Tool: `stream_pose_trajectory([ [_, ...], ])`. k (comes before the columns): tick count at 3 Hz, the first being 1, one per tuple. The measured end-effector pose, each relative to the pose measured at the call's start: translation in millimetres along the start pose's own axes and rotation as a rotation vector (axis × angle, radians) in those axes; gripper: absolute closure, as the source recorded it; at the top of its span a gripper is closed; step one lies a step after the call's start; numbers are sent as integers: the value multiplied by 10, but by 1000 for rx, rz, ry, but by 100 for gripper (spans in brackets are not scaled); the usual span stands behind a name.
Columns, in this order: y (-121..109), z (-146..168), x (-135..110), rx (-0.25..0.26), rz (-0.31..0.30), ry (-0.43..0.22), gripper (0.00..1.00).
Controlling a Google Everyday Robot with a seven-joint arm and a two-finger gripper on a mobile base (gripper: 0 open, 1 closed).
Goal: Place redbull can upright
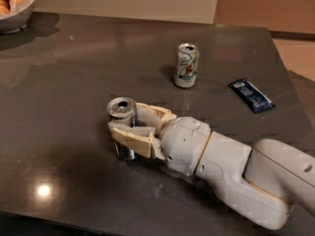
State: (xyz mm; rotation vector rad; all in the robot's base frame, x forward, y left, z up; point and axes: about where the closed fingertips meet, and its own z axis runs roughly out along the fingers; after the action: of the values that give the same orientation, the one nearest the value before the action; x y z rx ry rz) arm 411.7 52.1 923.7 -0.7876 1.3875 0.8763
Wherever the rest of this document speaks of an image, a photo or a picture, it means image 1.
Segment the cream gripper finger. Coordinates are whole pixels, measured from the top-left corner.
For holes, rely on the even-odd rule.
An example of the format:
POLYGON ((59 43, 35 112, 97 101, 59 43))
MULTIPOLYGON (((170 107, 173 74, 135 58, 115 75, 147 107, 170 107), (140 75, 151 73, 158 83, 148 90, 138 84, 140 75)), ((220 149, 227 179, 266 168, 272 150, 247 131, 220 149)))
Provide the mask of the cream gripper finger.
POLYGON ((132 149, 140 156, 165 160, 161 141, 156 137, 157 132, 154 127, 129 127, 110 121, 108 129, 114 141, 132 149))
POLYGON ((162 136, 167 125, 177 118, 169 109, 137 102, 136 134, 148 136, 155 134, 162 136))

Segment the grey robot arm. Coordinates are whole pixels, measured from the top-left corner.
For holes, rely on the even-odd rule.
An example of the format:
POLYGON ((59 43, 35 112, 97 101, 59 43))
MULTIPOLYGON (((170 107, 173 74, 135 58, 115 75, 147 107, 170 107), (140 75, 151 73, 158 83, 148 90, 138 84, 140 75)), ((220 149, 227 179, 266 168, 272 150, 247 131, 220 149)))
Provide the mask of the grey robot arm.
POLYGON ((250 147, 192 117, 128 97, 111 100, 107 112, 118 154, 158 158, 206 181, 225 205, 260 226, 282 228, 295 204, 315 213, 315 158, 295 147, 271 139, 250 147))

